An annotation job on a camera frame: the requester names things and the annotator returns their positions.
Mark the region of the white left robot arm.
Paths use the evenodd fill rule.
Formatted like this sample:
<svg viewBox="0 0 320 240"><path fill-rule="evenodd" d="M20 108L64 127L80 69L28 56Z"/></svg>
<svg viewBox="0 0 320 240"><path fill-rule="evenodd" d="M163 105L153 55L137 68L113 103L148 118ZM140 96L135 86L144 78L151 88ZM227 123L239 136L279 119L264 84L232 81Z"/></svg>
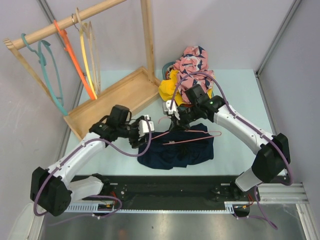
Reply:
<svg viewBox="0 0 320 240"><path fill-rule="evenodd" d="M119 153L134 157L114 145L119 138L128 139L133 149L151 145L154 122L149 115L131 119L129 108L122 105L112 107L110 114L93 124L80 143L66 156L47 168L36 168L31 176L30 199L37 217L50 213L61 215L70 203L92 197L105 200L111 188L104 184L97 174L86 179L73 181L73 178L98 152L111 147Z"/></svg>

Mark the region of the pink wire hanger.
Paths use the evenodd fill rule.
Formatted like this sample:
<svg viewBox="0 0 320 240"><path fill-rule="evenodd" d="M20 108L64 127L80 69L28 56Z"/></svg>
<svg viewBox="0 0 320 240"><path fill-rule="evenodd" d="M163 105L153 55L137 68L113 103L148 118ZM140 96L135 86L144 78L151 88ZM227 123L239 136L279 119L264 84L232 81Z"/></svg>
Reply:
<svg viewBox="0 0 320 240"><path fill-rule="evenodd" d="M199 142L202 140L211 140L215 137L220 137L221 131L207 130L207 129L188 129L178 131L164 131L155 132L152 135L151 141L161 141L162 145L178 145L192 142Z"/></svg>

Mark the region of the navy blue shorts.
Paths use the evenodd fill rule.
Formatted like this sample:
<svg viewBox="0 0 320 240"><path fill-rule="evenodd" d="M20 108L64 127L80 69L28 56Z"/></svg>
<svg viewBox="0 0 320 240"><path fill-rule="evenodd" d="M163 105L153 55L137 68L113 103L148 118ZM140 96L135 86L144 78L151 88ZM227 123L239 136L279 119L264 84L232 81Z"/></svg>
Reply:
<svg viewBox="0 0 320 240"><path fill-rule="evenodd" d="M205 129L202 123L190 129ZM171 170L173 168L186 168L198 165L214 158L214 139L205 139L198 142L189 142L174 145L162 145L162 141L151 141L145 154L139 156L137 161L148 168L158 170Z"/></svg>

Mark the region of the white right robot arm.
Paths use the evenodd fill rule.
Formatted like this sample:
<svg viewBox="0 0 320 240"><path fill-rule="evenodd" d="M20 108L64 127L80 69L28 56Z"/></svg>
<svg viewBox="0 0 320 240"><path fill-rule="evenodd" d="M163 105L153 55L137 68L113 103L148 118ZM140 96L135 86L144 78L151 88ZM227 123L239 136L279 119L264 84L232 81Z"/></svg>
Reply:
<svg viewBox="0 0 320 240"><path fill-rule="evenodd" d="M241 173L230 188L235 200L242 201L251 188L270 183L283 170L291 173L289 141L284 134L274 135L255 126L223 97L215 95L210 98L199 85L188 89L186 95L190 106L179 108L172 99L163 103L163 112L171 119L171 131L188 130L198 119L209 120L236 136L255 155L252 166Z"/></svg>

